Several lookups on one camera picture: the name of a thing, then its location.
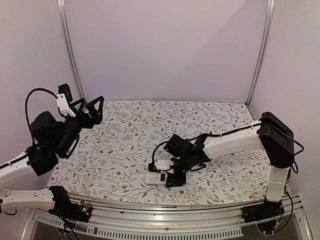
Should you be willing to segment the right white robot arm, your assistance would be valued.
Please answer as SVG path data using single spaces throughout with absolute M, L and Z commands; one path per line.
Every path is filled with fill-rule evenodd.
M 270 164 L 265 202 L 259 206 L 262 218 L 278 210 L 289 169 L 295 161 L 293 131 L 271 112 L 264 112 L 251 125 L 221 134 L 201 133 L 194 139 L 174 134 L 164 145 L 172 156 L 165 182 L 166 188 L 181 187 L 193 167 L 229 154 L 248 150 L 263 150 Z

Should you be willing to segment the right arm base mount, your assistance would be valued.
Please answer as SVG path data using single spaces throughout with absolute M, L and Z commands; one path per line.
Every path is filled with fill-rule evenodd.
M 274 234 L 284 220 L 282 201 L 272 202 L 264 200 L 261 204 L 246 206 L 241 209 L 241 217 L 245 223 L 258 223 L 257 229 L 264 235 Z

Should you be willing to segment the white remote control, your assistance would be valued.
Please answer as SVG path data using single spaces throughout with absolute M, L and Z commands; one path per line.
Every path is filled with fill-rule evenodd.
M 145 175 L 144 182 L 146 185 L 164 186 L 167 181 L 167 173 L 165 172 L 148 172 Z

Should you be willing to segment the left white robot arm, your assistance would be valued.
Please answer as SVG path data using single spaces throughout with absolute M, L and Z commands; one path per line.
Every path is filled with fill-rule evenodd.
M 75 150 L 82 129 L 92 129 L 102 122 L 104 97 L 87 103 L 82 98 L 69 103 L 63 93 L 56 96 L 57 106 L 65 118 L 57 121 L 49 111 L 38 115 L 29 125 L 32 145 L 17 157 L 0 166 L 0 211 L 43 209 L 62 219 L 88 222 L 92 205 L 84 200 L 74 203 L 62 186 L 41 190 L 10 190 L 7 187 L 27 178 L 42 176 L 68 159 Z

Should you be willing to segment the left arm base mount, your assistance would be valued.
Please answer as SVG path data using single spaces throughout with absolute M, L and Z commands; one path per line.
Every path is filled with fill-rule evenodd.
M 48 213 L 67 220 L 88 223 L 92 214 L 92 204 L 84 200 L 72 203 L 68 192 L 62 186 L 49 188 L 53 195 L 54 206 Z

